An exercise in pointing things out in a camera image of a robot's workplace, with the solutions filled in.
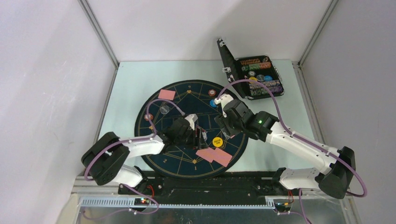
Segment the black case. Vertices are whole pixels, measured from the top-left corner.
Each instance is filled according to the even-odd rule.
[[[235,80],[246,79],[250,77],[255,77],[255,78],[259,77],[260,79],[258,79],[258,81],[265,84],[271,91],[273,90],[272,93],[274,94],[275,97],[284,94],[284,88],[281,82],[282,78],[280,77],[278,70],[272,64],[268,56],[244,57],[235,60],[234,56],[231,54],[230,50],[228,49],[225,41],[223,41],[222,39],[218,39],[217,46],[219,48],[221,59],[224,65],[223,72],[226,74],[229,83]],[[257,60],[258,62],[247,63],[247,64],[244,63],[244,65],[242,65],[242,63],[246,62],[246,60],[251,60],[251,61]],[[246,69],[246,67],[249,64],[254,64],[256,66],[258,66],[257,64],[260,64],[262,66],[266,65],[267,68],[249,70]],[[263,80],[263,77],[271,77],[272,81],[270,82],[265,81]],[[239,93],[239,95],[242,98],[248,98],[250,100],[271,97],[264,90],[264,88],[257,87],[256,85],[250,84],[248,82],[234,84],[233,88]]]

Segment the stack of poker chips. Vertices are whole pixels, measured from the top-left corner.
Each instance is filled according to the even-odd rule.
[[[281,82],[279,80],[272,80],[261,83],[264,84],[266,87],[268,87],[271,93],[283,92],[283,87],[281,86]],[[262,88],[260,85],[256,83],[249,83],[249,88],[252,97],[268,94],[268,92],[264,88]]]
[[[254,64],[254,63],[260,63],[260,60],[258,58],[256,58],[256,59],[243,60],[240,62],[241,65],[248,65],[248,64]]]
[[[269,69],[271,68],[271,62],[255,63],[242,66],[242,71],[252,71],[258,69]]]
[[[261,83],[264,84],[266,87],[273,87],[273,86],[281,85],[281,82],[279,80],[272,80],[272,81],[261,82]],[[257,83],[249,83],[249,88],[251,90],[262,89],[262,87]]]
[[[268,87],[268,89],[271,91],[271,93],[282,93],[283,92],[283,87],[280,86],[273,86],[273,87]],[[268,94],[268,92],[262,88],[262,89],[257,89],[257,90],[250,90],[250,94],[252,97],[254,96],[260,96],[260,95],[265,95]]]

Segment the red poker chip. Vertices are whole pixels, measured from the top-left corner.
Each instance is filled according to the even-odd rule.
[[[153,119],[153,115],[152,115],[151,113],[149,113],[148,116],[150,117],[150,120]],[[149,119],[147,118],[147,115],[144,115],[144,119],[147,120],[147,121],[149,120]]]
[[[209,90],[209,96],[214,97],[216,95],[215,90]]]

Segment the cable clip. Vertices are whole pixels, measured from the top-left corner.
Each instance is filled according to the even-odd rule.
[[[227,44],[226,41],[221,41],[221,42],[219,43],[220,47],[223,47],[223,46],[226,45],[226,44]]]
[[[293,138],[293,135],[296,133],[296,131],[292,131],[290,134],[290,137]]]
[[[224,73],[225,73],[225,72],[231,72],[231,68],[230,68],[230,67],[222,68],[221,70],[222,70]]]

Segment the blue poker chip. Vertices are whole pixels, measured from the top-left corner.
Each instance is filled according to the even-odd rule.
[[[217,105],[214,103],[214,99],[212,99],[212,100],[210,101],[210,105],[211,105],[212,107],[217,107]]]
[[[264,81],[272,81],[272,77],[271,76],[265,76],[264,77]]]

